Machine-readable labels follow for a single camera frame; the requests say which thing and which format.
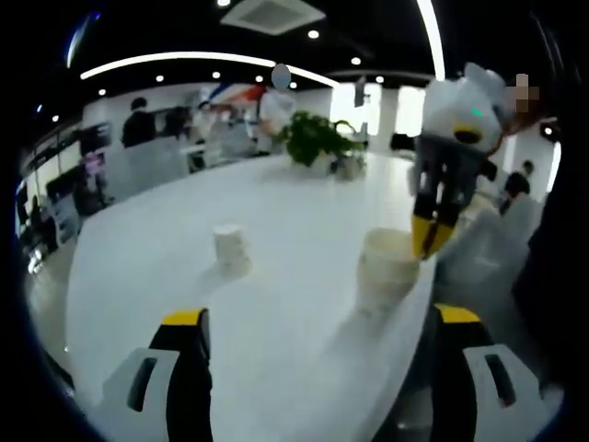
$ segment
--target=ceiling light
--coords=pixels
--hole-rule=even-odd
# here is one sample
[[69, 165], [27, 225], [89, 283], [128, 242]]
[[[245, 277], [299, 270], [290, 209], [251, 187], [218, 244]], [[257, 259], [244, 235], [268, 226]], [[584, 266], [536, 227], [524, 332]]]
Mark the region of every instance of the ceiling light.
[[422, 13], [422, 20], [427, 32], [427, 39], [430, 42], [435, 79], [442, 81], [445, 79], [444, 51], [442, 50], [440, 29], [438, 28], [435, 13], [433, 12], [432, 0], [417, 0], [417, 6]]
[[[162, 52], [162, 53], [152, 53], [149, 55], [139, 55], [137, 57], [125, 58], [123, 60], [119, 60], [117, 62], [112, 62], [108, 64], [103, 64], [102, 66], [95, 67], [94, 69], [90, 69], [89, 71], [85, 71], [80, 75], [80, 78], [86, 80], [91, 76], [97, 76], [98, 74], [102, 74], [104, 72], [111, 71], [113, 69], [117, 69], [119, 67], [129, 66], [132, 64], [139, 64], [139, 63], [147, 63], [147, 62], [158, 62], [162, 60], [181, 60], [181, 59], [192, 59], [192, 60], [220, 60], [224, 62], [237, 62], [237, 63], [245, 63], [245, 64], [255, 64], [257, 66], [264, 66], [273, 68], [276, 65], [276, 62], [272, 60], [265, 60], [263, 58], [257, 57], [248, 57], [246, 55], [238, 55], [236, 53], [224, 53], [224, 52]], [[331, 78], [327, 78], [326, 76], [320, 76], [319, 74], [314, 74], [312, 72], [306, 71], [305, 69], [299, 69], [298, 67], [293, 67], [287, 65], [288, 70], [291, 72], [292, 75], [295, 76], [302, 76], [304, 78], [308, 78], [309, 80], [317, 81], [326, 86], [336, 87], [340, 83], [332, 80]]]

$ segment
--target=air conditioning vent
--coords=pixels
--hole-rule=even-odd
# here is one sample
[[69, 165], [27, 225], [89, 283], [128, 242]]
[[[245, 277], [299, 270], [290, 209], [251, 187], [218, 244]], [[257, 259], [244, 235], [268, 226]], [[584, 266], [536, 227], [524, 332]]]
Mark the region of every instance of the air conditioning vent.
[[280, 35], [323, 18], [325, 14], [301, 0], [244, 0], [221, 23]]

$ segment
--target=green plant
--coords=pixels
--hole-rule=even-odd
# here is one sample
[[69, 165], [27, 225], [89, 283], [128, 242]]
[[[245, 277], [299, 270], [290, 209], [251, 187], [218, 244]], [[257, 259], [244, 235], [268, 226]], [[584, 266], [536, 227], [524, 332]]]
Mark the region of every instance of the green plant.
[[278, 140], [286, 143], [286, 150], [294, 162], [309, 167], [321, 152], [341, 158], [350, 151], [363, 148], [362, 144], [338, 133], [340, 124], [351, 127], [345, 121], [330, 122], [327, 118], [299, 110], [278, 134]]

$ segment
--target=white shirt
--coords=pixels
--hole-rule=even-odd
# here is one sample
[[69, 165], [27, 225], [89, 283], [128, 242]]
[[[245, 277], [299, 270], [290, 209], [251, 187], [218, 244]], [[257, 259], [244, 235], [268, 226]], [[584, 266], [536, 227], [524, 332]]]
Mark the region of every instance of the white shirt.
[[[269, 90], [261, 97], [258, 123], [260, 124], [260, 121], [270, 122], [272, 134], [277, 134], [284, 126], [290, 124], [295, 111], [296, 102], [291, 95], [277, 90]], [[271, 137], [260, 130], [258, 130], [258, 150], [272, 151]]]
[[197, 127], [199, 134], [205, 140], [209, 138], [211, 129], [217, 120], [216, 113], [212, 111], [197, 111], [192, 117], [192, 125]]

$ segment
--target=black shirt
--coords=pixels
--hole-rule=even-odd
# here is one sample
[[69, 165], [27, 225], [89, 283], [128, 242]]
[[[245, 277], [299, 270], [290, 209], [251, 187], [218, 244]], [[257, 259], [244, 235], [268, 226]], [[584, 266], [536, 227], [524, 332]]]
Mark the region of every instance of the black shirt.
[[151, 113], [139, 110], [127, 119], [122, 128], [125, 147], [147, 143], [156, 138], [156, 119]]

